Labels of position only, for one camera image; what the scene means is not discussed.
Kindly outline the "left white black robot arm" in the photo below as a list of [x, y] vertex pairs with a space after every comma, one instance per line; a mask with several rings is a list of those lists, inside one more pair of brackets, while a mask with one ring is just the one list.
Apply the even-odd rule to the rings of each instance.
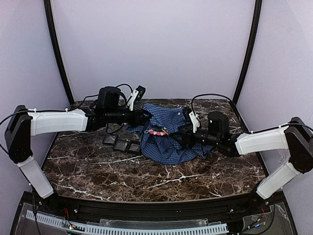
[[144, 93], [145, 88], [138, 86], [126, 97], [119, 87], [106, 86], [99, 90], [97, 99], [88, 108], [78, 105], [63, 110], [37, 110], [19, 105], [14, 113], [4, 118], [9, 123], [4, 132], [6, 146], [1, 148], [37, 194], [47, 199], [55, 190], [33, 157], [31, 137], [58, 132], [92, 132], [109, 123], [144, 125], [152, 114], [135, 106]]

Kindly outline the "blue checkered shirt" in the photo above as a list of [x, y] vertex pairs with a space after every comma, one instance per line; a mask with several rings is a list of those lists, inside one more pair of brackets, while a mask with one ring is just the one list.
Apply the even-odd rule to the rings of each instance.
[[[169, 135], [177, 132], [179, 127], [188, 124], [182, 108], [164, 108], [151, 103], [142, 106], [152, 114], [148, 121], [150, 126], [144, 132], [135, 132], [140, 137], [141, 152], [149, 159], [166, 165], [177, 165], [194, 159], [197, 156], [206, 158], [213, 147], [209, 145], [195, 144], [193, 148], [181, 148], [181, 146]], [[154, 136], [149, 130], [164, 131], [167, 136]]]

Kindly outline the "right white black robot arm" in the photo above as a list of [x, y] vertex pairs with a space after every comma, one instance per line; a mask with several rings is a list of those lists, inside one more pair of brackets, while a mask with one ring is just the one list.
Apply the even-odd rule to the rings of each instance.
[[277, 149], [290, 152], [289, 159], [258, 184], [255, 190], [257, 198], [270, 198], [293, 178], [313, 168], [313, 132], [298, 117], [277, 127], [239, 134], [229, 132], [229, 119], [223, 113], [210, 112], [207, 118], [208, 128], [201, 129], [197, 116], [191, 112], [191, 124], [179, 127], [170, 136], [183, 148], [209, 145], [228, 157]]

